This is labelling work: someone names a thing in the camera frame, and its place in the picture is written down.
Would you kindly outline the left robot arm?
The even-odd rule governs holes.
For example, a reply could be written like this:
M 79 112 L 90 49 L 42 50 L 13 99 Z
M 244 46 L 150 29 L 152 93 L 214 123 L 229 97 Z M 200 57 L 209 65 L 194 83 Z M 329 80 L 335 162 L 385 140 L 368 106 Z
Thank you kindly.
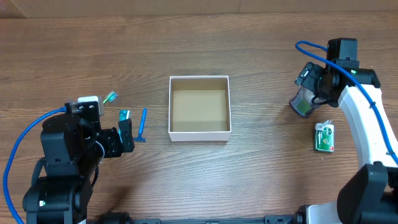
M 81 223 L 104 158 L 132 152 L 132 122 L 101 129 L 77 114 L 47 119 L 40 140 L 44 157 L 35 165 L 29 190 L 23 198 L 27 223 Z

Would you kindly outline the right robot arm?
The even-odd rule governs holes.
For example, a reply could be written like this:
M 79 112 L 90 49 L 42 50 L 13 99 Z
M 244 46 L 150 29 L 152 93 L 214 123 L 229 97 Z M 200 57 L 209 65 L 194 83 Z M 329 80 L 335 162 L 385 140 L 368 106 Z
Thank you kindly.
M 345 115 L 358 157 L 358 171 L 334 202 L 306 205 L 296 223 L 397 223 L 397 139 L 382 105 L 374 70 L 342 70 L 307 63 L 295 80 L 291 107 L 309 116 L 321 105 Z

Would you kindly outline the teal toothpaste tube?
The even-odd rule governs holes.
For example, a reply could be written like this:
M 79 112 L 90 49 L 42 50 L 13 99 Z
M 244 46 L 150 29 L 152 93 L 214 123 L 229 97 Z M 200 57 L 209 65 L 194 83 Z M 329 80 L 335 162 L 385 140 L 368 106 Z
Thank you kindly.
M 131 130 L 132 124 L 131 124 L 130 114 L 131 112 L 129 110 L 121 110 L 119 112 L 119 121 L 118 121 L 119 132 L 127 128 Z

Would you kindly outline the clear pump soap bottle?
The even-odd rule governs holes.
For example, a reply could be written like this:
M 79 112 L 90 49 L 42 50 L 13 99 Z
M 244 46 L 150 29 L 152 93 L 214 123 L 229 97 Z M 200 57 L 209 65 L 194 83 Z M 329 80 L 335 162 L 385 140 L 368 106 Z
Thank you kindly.
M 318 102 L 317 99 L 312 102 L 314 97 L 315 95 L 312 91 L 304 87 L 300 87 L 297 94 L 289 101 L 289 104 L 297 114 L 301 117 L 307 118 L 320 107 L 320 105 L 315 104 L 315 102 Z

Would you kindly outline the green soap pack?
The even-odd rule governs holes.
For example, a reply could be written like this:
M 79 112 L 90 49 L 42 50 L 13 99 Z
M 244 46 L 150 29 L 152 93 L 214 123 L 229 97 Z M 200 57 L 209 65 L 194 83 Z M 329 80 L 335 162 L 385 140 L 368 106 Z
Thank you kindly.
M 314 150 L 333 152 L 335 150 L 335 127 L 330 120 L 315 125 Z

